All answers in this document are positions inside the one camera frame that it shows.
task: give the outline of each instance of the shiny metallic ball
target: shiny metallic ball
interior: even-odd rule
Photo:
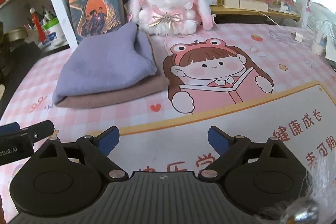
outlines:
[[[281,216],[280,224],[317,224],[319,205],[309,198],[298,198]]]

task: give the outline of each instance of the folded towel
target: folded towel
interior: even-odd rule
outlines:
[[[59,74],[52,101],[57,105],[67,96],[121,90],[156,72],[146,34],[129,22],[82,40]]]
[[[142,79],[129,88],[88,95],[69,96],[56,106],[69,108],[94,108],[135,100],[168,88],[169,80],[158,72],[154,76]]]

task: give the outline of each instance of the red tassel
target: red tassel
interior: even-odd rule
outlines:
[[[34,12],[31,13],[31,16],[33,17],[33,22],[36,26],[37,32],[39,34],[39,40],[40,42],[44,42],[47,38],[45,36],[45,33],[40,25],[39,20],[37,19],[37,16],[34,14]]]

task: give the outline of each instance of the green lid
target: green lid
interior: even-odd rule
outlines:
[[[50,20],[49,22],[47,22],[46,24],[44,24],[44,29],[47,30],[55,25],[57,25],[59,23],[57,17],[53,18],[52,20]]]

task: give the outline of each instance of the cartoon open book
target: cartoon open book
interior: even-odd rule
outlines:
[[[255,78],[259,76],[251,67],[240,77],[233,77],[234,83],[219,86],[215,82],[207,86],[180,85],[181,91],[186,91],[194,99],[197,112],[211,110],[261,98],[266,95],[257,85]]]

